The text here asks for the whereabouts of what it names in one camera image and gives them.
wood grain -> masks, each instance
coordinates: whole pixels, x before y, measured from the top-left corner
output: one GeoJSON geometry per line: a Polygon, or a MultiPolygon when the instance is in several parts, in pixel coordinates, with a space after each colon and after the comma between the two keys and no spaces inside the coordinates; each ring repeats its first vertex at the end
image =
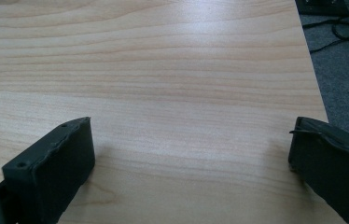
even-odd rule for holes
{"type": "Polygon", "coordinates": [[[326,119],[293,1],[0,0],[0,169],[84,116],[60,223],[343,223],[287,168],[326,119]]]}

gray carpet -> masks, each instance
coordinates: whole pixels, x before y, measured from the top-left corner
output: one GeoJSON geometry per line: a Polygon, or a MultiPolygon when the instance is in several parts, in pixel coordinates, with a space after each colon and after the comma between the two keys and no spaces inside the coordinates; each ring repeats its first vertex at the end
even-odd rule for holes
{"type": "MultiPolygon", "coordinates": [[[[302,24],[336,17],[300,15],[302,24]]],[[[317,49],[337,40],[331,25],[304,31],[309,49],[317,49]]],[[[312,62],[323,97],[329,123],[349,132],[349,42],[313,53],[312,62]]]]}

light wood tabletop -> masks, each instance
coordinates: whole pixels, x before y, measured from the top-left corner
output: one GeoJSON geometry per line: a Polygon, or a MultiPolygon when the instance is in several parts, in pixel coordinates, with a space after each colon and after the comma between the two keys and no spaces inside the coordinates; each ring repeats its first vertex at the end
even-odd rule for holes
{"type": "Polygon", "coordinates": [[[344,223],[287,166],[326,120],[293,0],[0,0],[1,167],[91,117],[60,223],[344,223]]]}

screw hole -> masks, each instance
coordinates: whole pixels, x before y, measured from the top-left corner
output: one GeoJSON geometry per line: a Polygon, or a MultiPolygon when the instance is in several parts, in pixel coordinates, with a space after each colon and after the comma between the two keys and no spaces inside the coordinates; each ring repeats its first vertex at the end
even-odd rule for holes
{"type": "Polygon", "coordinates": [[[26,166],[26,163],[23,162],[23,161],[17,164],[17,167],[18,167],[18,168],[23,168],[23,167],[25,167],[25,166],[26,166]]]}

floor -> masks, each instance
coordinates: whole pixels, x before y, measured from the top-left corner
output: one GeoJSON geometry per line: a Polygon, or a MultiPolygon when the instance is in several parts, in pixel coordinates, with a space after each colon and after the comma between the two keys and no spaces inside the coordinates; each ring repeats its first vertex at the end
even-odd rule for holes
{"type": "MultiPolygon", "coordinates": [[[[302,24],[337,17],[300,15],[302,24]]],[[[309,49],[317,49],[337,40],[331,25],[304,30],[309,49]]],[[[329,123],[349,132],[349,42],[323,49],[311,55],[329,123]]]]}

